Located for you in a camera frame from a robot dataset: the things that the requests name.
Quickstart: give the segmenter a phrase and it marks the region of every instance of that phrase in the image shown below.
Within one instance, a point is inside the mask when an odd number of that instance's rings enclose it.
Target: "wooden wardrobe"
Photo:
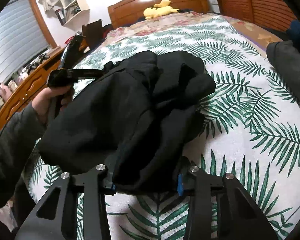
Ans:
[[[280,31],[296,19],[283,0],[218,0],[218,4],[223,15]]]

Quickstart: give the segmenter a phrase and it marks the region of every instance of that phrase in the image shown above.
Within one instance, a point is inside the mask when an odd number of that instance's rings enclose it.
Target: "metal bolt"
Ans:
[[[70,176],[70,174],[68,173],[68,172],[63,172],[61,175],[60,175],[60,177],[62,178],[62,179],[66,179],[66,178],[68,178]]]
[[[197,172],[199,168],[197,166],[191,166],[189,169],[191,172]]]
[[[104,164],[99,164],[99,165],[96,166],[96,169],[98,171],[103,171],[105,168],[106,168],[106,166]]]
[[[226,173],[226,178],[227,179],[233,179],[234,178],[234,175],[230,172]]]

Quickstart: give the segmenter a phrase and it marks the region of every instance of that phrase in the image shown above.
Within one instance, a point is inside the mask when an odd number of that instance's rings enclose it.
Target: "yellow plush toy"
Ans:
[[[169,4],[169,0],[162,0],[160,3],[155,4],[154,8],[145,9],[143,15],[146,19],[152,19],[169,13],[177,13],[178,9],[173,9]]]

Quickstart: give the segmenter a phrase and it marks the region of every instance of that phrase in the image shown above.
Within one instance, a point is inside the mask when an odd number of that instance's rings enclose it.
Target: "leaf-patterned bedspread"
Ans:
[[[96,50],[76,68],[102,68],[137,52],[185,50],[200,57],[214,78],[216,92],[203,98],[201,135],[184,148],[206,172],[232,172],[284,239],[300,219],[300,107],[268,60],[221,17],[126,38]],[[78,94],[91,80],[75,86]],[[33,161],[29,191],[37,202],[61,173]],[[112,239],[182,239],[188,198],[174,194],[106,196]],[[83,239],[83,195],[78,200],[77,236]],[[213,235],[216,235],[213,204]]]

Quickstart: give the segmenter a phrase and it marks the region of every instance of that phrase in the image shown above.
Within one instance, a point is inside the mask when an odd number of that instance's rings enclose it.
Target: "blue clip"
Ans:
[[[183,192],[184,192],[183,185],[182,185],[182,174],[178,175],[177,192],[179,194],[179,197],[181,197],[183,195]]]

